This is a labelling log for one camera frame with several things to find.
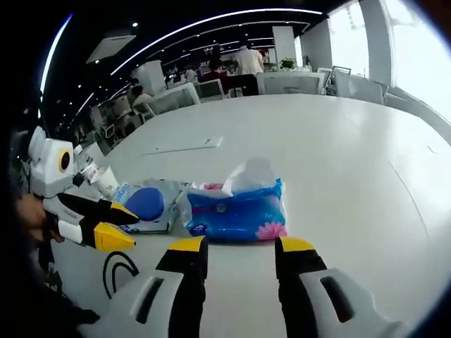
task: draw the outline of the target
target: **white pillar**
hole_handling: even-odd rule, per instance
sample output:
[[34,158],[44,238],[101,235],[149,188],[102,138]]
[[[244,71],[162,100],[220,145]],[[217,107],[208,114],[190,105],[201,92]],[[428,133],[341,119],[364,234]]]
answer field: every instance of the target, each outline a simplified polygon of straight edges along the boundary
[[369,78],[386,85],[391,84],[392,54],[390,35],[385,15],[378,0],[360,2],[368,39]]
[[332,68],[332,48],[328,21],[324,20],[301,35],[302,55],[308,56],[314,70]]
[[156,95],[166,88],[160,60],[146,62],[132,71],[132,77],[140,81],[144,92]]
[[295,35],[291,26],[273,26],[274,45],[276,46],[277,66],[284,58],[296,60]]

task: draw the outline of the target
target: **white table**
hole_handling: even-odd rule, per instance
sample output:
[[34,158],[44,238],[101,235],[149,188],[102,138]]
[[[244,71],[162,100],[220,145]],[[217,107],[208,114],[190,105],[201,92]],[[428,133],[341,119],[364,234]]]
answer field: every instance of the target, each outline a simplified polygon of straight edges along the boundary
[[[224,140],[142,155],[193,135]],[[156,116],[107,157],[119,181],[220,182],[252,156],[269,158],[287,185],[288,234],[370,289],[382,313],[412,325],[432,306],[451,272],[451,147],[415,116],[303,94],[212,101]],[[128,254],[154,268],[185,235],[141,235]],[[54,252],[65,292],[104,313],[106,254],[68,241]],[[210,245],[201,337],[284,337],[277,286],[272,244]]]

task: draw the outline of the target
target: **plastic bottle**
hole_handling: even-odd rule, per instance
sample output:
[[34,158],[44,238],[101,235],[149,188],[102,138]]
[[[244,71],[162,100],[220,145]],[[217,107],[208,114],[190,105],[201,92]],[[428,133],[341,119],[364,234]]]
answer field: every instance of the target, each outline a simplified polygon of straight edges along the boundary
[[88,155],[86,151],[83,151],[81,144],[78,144],[74,149],[74,160],[76,164],[76,168],[80,174],[88,181],[91,182],[91,179],[95,174],[99,171],[99,167],[94,162],[91,156]]

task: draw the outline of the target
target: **potted plant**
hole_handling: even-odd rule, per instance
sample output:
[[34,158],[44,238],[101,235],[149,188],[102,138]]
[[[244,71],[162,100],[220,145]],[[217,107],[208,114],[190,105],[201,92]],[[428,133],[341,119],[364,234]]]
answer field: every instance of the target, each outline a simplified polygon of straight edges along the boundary
[[280,68],[282,68],[284,70],[295,69],[295,66],[296,66],[296,60],[293,58],[284,58],[280,62]]

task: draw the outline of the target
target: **pink flower print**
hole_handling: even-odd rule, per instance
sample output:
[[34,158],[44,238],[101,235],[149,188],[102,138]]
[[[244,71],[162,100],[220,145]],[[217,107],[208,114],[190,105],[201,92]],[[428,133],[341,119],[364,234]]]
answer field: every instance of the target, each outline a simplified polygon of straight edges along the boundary
[[259,231],[255,232],[258,239],[276,239],[279,236],[286,236],[287,230],[282,223],[265,222],[264,227],[259,227]]

